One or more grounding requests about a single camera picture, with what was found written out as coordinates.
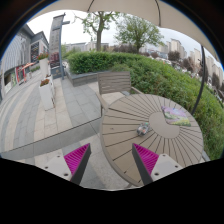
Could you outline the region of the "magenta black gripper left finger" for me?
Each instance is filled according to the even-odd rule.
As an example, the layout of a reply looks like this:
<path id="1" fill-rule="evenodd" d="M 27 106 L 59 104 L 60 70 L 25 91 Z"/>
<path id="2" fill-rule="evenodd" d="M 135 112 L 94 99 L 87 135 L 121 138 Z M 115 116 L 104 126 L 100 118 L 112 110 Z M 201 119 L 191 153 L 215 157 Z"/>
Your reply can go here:
<path id="1" fill-rule="evenodd" d="M 91 155 L 90 144 L 85 144 L 65 156 L 56 155 L 48 161 L 43 169 L 79 185 Z"/>

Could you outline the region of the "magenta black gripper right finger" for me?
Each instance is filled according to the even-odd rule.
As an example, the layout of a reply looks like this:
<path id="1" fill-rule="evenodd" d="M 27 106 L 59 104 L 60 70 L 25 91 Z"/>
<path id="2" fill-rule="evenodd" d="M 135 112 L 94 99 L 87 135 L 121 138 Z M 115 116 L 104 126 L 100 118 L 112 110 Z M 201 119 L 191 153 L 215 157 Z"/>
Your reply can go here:
<path id="1" fill-rule="evenodd" d="M 138 144 L 132 144 L 132 154 L 144 185 L 148 185 L 182 169 L 167 154 L 156 154 Z"/>

